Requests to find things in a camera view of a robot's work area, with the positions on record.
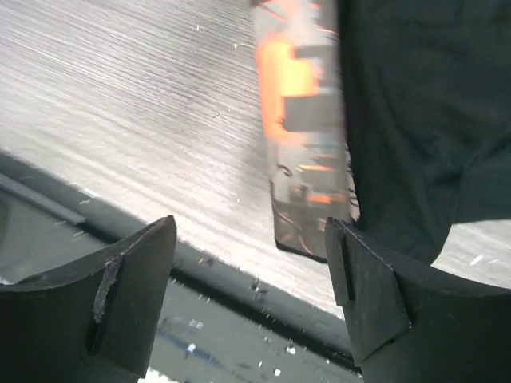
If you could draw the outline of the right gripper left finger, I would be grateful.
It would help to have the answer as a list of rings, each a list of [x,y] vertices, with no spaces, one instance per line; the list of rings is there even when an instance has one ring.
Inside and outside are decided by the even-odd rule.
[[[149,367],[176,247],[165,216],[1,288],[4,382],[135,382]]]

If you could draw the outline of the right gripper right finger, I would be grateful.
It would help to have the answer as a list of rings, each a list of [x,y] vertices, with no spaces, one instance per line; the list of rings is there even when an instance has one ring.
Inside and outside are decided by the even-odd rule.
[[[507,382],[510,292],[383,247],[328,219],[335,301],[367,382]]]

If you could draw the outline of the black t shirt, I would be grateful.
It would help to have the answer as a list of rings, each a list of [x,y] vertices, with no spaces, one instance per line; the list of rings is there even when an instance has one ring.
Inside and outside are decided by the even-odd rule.
[[[426,264],[510,217],[507,1],[253,1],[276,246],[329,218]]]

